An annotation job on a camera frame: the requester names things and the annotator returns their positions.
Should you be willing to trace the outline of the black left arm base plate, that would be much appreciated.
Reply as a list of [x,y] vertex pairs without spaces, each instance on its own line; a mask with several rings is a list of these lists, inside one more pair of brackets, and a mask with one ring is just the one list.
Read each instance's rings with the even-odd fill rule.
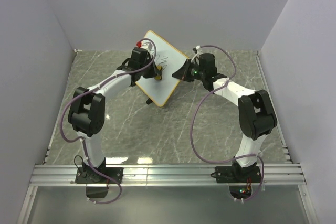
[[106,167],[100,173],[105,174],[108,178],[97,174],[90,167],[79,167],[77,170],[75,183],[76,184],[115,184],[111,180],[113,178],[118,183],[122,182],[123,179],[123,170],[122,167]]

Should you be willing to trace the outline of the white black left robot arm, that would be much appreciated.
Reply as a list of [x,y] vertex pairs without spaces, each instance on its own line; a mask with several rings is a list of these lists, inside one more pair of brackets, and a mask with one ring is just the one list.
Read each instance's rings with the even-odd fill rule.
[[94,183],[106,178],[105,156],[101,149],[100,131],[106,118],[106,100],[113,98],[120,91],[133,87],[141,78],[154,79],[161,77],[161,72],[154,62],[156,46],[151,42],[138,44],[121,66],[103,81],[89,88],[78,87],[73,99],[66,106],[68,122],[77,132],[73,140],[79,140],[83,146],[85,157],[83,162],[89,166],[88,174]]

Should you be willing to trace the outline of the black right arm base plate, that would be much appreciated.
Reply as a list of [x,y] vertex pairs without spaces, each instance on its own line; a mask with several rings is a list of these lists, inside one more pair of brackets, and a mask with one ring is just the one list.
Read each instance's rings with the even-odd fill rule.
[[240,167],[237,162],[231,166],[216,166],[210,176],[216,179],[217,183],[259,183],[262,181],[262,172],[257,163],[248,167]]

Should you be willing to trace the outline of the yellow and black eraser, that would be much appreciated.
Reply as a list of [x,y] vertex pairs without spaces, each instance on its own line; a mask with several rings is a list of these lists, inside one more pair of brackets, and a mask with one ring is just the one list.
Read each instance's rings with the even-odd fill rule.
[[162,71],[163,71],[163,67],[160,65],[155,66],[154,68],[154,72],[155,72],[155,77],[154,79],[157,81],[162,80]]

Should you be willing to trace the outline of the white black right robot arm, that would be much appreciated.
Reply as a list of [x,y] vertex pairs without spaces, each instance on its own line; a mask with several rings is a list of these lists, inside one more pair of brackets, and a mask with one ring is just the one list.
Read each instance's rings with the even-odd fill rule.
[[215,56],[211,53],[196,54],[172,74],[181,81],[199,80],[211,94],[223,97],[238,107],[239,126],[243,133],[236,156],[232,159],[232,177],[238,182],[250,176],[256,165],[263,141],[277,126],[274,107],[266,90],[245,88],[217,71]]

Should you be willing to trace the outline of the yellow framed whiteboard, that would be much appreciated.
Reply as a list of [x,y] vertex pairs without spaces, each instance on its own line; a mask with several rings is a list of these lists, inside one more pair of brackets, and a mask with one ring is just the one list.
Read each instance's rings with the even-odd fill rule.
[[163,67],[162,80],[141,77],[136,85],[157,106],[162,107],[180,82],[172,77],[172,73],[179,70],[188,57],[151,30],[146,32],[144,38],[143,41],[150,41],[153,45],[149,53],[152,57],[155,56],[154,62]]

